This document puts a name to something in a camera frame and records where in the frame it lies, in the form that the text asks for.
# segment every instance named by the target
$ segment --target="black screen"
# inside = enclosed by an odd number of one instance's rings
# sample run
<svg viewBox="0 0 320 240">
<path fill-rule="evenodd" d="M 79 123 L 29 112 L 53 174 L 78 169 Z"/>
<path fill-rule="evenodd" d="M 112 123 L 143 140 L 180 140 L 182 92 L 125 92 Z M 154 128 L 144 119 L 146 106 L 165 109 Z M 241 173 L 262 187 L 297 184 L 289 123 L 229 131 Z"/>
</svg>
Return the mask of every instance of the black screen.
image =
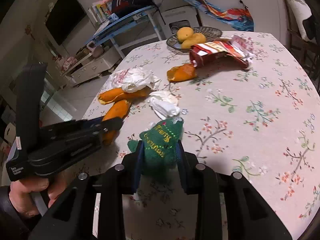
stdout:
<svg viewBox="0 0 320 240">
<path fill-rule="evenodd" d="M 58 45 L 61 45 L 84 16 L 85 12 L 77 0 L 58 0 L 45 26 Z"/>
</svg>

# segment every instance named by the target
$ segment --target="black bag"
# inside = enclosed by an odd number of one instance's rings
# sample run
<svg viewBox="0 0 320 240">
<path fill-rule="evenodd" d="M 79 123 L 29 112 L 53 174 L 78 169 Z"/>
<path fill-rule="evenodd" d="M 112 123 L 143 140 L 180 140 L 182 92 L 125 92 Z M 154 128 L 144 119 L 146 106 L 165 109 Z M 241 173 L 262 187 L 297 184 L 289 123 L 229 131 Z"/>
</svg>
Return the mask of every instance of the black bag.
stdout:
<svg viewBox="0 0 320 240">
<path fill-rule="evenodd" d="M 119 18 L 122 18 L 129 13 L 149 5 L 155 4 L 152 0 L 113 0 L 111 11 Z"/>
</svg>

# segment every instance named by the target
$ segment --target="fruit basket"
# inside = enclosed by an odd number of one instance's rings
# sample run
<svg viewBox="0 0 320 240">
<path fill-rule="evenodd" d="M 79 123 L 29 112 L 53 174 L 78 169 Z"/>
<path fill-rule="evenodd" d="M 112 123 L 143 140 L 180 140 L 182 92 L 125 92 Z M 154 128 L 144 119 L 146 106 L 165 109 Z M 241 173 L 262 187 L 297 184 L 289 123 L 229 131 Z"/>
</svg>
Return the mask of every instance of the fruit basket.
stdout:
<svg viewBox="0 0 320 240">
<path fill-rule="evenodd" d="M 205 38 L 206 42 L 214 41 L 216 38 L 222 35 L 222 31 L 212 27 L 194 27 L 192 28 L 194 33 L 202 33 Z M 173 49 L 182 51 L 182 52 L 189 52 L 190 49 L 182 49 L 181 44 L 178 41 L 178 37 L 176 34 L 172 35 L 169 39 L 167 39 L 167 45 Z"/>
</svg>

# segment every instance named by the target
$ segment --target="white tablecloth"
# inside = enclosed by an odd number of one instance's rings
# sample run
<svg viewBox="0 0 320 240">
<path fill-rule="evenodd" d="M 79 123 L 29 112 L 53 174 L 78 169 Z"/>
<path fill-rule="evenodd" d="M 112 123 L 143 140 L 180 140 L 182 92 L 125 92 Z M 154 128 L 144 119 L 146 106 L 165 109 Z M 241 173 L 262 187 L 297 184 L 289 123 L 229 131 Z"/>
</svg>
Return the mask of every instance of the white tablecloth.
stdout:
<svg viewBox="0 0 320 240">
<path fill-rule="evenodd" d="M 256 55 L 252 70 L 243 71 L 231 58 L 198 69 L 198 78 L 169 85 L 166 72 L 189 62 L 186 53 L 170 50 L 165 41 L 132 50 L 117 70 L 151 69 L 162 79 L 160 89 L 179 99 L 184 119 L 183 147 L 216 172 L 241 171 L 276 212 L 293 239 L 311 222 L 320 201 L 320 99 L 293 56 L 271 34 L 224 32 L 250 37 Z M 104 115 L 110 105 L 97 97 L 84 115 Z M 114 144 L 72 167 L 91 175 L 120 163 L 127 142 L 160 119 L 146 100 L 136 101 Z M 133 196 L 124 196 L 126 236 L 134 240 L 189 240 L 196 226 L 197 196 L 186 196 L 177 170 L 161 185 L 142 178 Z M 223 215 L 224 237 L 227 220 Z"/>
</svg>

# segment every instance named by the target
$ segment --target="table leg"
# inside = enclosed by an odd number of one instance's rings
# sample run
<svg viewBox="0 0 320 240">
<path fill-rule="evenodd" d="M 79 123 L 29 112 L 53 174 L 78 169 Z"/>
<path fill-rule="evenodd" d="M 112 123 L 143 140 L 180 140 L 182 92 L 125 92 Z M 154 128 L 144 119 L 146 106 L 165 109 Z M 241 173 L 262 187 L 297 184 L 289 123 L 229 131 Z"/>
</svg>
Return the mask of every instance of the table leg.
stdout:
<svg viewBox="0 0 320 240">
<path fill-rule="evenodd" d="M 118 51 L 119 55 L 121 56 L 122 59 L 125 58 L 125 55 L 123 54 L 122 50 L 119 48 L 118 44 L 116 43 L 115 39 L 112 37 L 110 38 L 113 46 L 115 47 L 115 49 Z"/>
<path fill-rule="evenodd" d="M 158 36 L 159 41 L 162 41 L 162 38 L 160 36 L 160 32 L 159 32 L 159 30 L 157 28 L 157 25 L 156 25 L 155 21 L 152 18 L 152 15 L 151 15 L 150 11 L 146 11 L 146 14 L 148 15 L 148 18 L 149 18 L 149 20 L 150 20 L 150 22 L 151 22 L 151 24 L 153 26 L 153 29 L 155 30 L 155 32 L 156 32 L 156 34 Z"/>
</svg>

